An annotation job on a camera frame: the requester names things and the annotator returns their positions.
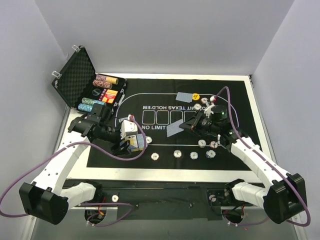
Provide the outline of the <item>card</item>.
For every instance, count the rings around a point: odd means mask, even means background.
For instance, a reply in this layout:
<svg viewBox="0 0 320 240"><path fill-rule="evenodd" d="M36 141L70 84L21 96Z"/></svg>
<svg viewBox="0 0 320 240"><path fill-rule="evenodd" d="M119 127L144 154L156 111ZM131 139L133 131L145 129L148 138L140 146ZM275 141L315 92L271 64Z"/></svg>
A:
<svg viewBox="0 0 320 240"><path fill-rule="evenodd" d="M123 117L123 118L119 118L119 119L118 119L118 123L121 124L124 120L130 121L131 118L128 117L128 116L127 116L127 117Z"/></svg>
<svg viewBox="0 0 320 240"><path fill-rule="evenodd" d="M186 92L178 92L176 94L175 100L184 103L191 103L193 101L193 94Z"/></svg>
<svg viewBox="0 0 320 240"><path fill-rule="evenodd" d="M171 124L169 124L167 127L166 127L166 136L169 138L171 136L174 136L178 133L181 133L184 131L183 128L180 127L181 124L183 124L184 121L183 119L180 119L180 120L177 120Z"/></svg>

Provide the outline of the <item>red chips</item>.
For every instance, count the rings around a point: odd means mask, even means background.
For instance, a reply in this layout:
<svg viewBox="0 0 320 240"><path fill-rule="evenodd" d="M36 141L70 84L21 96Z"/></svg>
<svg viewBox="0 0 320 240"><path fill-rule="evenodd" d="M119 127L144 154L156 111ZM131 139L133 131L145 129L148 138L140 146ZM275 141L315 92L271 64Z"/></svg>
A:
<svg viewBox="0 0 320 240"><path fill-rule="evenodd" d="M206 97L203 97L203 98L200 99L200 102L202 104L206 104L208 102L208 99Z"/></svg>
<svg viewBox="0 0 320 240"><path fill-rule="evenodd" d="M211 141L210 144L209 144L209 146L210 146L212 149L216 149L216 148L218 148L219 144L218 144L218 142L216 142L216 141Z"/></svg>

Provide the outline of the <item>grey chips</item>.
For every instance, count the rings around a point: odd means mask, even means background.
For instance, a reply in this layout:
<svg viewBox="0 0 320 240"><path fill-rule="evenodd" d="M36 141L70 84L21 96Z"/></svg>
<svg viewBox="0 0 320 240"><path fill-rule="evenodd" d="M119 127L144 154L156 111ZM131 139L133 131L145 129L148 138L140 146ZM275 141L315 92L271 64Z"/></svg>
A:
<svg viewBox="0 0 320 240"><path fill-rule="evenodd" d="M199 103L196 103L196 104L193 106L193 109L194 109L195 111L199 111L199 110L202 109L202 105L199 104Z"/></svg>
<svg viewBox="0 0 320 240"><path fill-rule="evenodd" d="M198 146L199 146L200 148L205 148L206 145L207 145L207 143L206 143L206 141L205 141L204 139L200 139L200 140L198 141Z"/></svg>

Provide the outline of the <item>yellow big blind button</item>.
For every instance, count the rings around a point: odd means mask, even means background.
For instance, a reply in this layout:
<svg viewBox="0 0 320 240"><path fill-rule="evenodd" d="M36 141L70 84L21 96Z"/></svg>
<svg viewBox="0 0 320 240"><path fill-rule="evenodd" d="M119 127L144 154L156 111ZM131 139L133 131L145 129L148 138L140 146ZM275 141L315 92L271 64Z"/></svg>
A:
<svg viewBox="0 0 320 240"><path fill-rule="evenodd" d="M193 101L197 101L197 100L199 100L200 99L200 95L198 94L198 93L193 93L192 94L192 100Z"/></svg>

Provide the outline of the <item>blue chips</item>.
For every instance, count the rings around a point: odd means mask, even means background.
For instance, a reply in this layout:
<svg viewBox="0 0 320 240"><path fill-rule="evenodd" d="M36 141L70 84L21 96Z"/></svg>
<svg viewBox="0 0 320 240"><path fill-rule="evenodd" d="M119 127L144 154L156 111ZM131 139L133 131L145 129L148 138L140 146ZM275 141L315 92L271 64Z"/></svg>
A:
<svg viewBox="0 0 320 240"><path fill-rule="evenodd" d="M152 143L152 138L150 136L146 136L146 143L149 145Z"/></svg>
<svg viewBox="0 0 320 240"><path fill-rule="evenodd" d="M213 159L216 156L216 152L214 150L212 150L212 149L208 150L208 151L206 151L205 156L208 159Z"/></svg>

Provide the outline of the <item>blue 5 chip stack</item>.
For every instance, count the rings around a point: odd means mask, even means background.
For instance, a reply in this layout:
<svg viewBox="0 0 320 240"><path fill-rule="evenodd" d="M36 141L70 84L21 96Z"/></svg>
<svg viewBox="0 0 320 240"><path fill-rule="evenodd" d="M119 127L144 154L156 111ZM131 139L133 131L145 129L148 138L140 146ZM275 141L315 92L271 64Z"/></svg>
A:
<svg viewBox="0 0 320 240"><path fill-rule="evenodd" d="M198 153L195 151L191 152L189 156L192 160L196 160L199 157Z"/></svg>

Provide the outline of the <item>blue playing card box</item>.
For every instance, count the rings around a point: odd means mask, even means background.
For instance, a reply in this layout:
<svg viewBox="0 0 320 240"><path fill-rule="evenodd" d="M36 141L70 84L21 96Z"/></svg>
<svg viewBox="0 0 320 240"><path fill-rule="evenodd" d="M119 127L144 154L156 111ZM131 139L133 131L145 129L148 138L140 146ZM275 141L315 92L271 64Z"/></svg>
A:
<svg viewBox="0 0 320 240"><path fill-rule="evenodd" d="M132 153L132 152L137 152L137 151L142 151L145 147L145 142L143 135L141 133L136 134L136 135L130 135L126 136L120 144L123 145L125 143L128 143L127 150Z"/></svg>

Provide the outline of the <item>grey 1 chip stack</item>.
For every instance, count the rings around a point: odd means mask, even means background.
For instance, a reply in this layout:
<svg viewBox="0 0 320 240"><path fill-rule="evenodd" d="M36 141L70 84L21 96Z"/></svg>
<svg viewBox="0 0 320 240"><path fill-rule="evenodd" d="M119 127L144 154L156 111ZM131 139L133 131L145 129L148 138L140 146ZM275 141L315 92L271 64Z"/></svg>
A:
<svg viewBox="0 0 320 240"><path fill-rule="evenodd" d="M182 152L180 150L175 150L173 152L173 156L176 158L176 159L179 159L182 157Z"/></svg>

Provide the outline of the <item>red 100 chip stack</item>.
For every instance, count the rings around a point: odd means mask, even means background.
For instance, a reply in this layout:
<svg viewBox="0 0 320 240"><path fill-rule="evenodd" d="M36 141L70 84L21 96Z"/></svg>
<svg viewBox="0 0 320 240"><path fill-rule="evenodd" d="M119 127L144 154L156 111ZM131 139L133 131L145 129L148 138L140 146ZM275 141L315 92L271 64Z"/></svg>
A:
<svg viewBox="0 0 320 240"><path fill-rule="evenodd" d="M153 161L157 161L160 158L160 155L156 152L153 152L150 157Z"/></svg>

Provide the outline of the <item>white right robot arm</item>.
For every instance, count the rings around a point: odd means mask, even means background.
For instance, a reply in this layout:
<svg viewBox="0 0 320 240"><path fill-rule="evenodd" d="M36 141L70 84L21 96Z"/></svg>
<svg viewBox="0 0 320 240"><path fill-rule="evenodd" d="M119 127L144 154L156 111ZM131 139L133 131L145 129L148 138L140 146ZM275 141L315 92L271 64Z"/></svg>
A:
<svg viewBox="0 0 320 240"><path fill-rule="evenodd" d="M262 187L243 179L225 185L224 201L230 205L246 202L260 207L276 224L281 224L307 208L304 178L284 170L265 155L260 146L229 119L223 105L194 105L195 114L179 125L202 139L212 139L240 159L258 177Z"/></svg>

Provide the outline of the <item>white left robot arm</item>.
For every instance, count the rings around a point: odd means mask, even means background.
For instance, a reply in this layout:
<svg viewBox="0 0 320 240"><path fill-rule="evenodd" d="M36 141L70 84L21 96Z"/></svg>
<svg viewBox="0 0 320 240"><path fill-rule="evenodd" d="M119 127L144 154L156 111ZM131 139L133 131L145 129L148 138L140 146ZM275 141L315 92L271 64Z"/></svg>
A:
<svg viewBox="0 0 320 240"><path fill-rule="evenodd" d="M42 172L32 181L23 183L19 196L26 214L53 225L59 224L67 211L83 203L99 205L103 200L102 186L86 180L64 189L70 171L93 140L118 144L121 130L103 123L101 117L76 117L59 150Z"/></svg>

